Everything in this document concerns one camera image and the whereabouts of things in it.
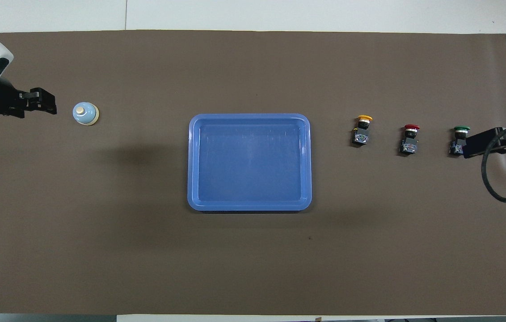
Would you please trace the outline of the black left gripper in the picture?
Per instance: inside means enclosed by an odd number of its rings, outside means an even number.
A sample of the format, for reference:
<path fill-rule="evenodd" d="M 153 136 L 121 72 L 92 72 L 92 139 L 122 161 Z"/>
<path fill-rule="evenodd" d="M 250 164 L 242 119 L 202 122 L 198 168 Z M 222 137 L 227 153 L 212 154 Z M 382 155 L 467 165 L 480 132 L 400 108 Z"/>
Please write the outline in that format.
<path fill-rule="evenodd" d="M 34 110 L 57 114 L 55 96 L 43 88 L 28 91 L 16 89 L 7 79 L 0 79 L 0 115 L 23 119 L 28 108 L 28 99 L 34 102 Z"/>

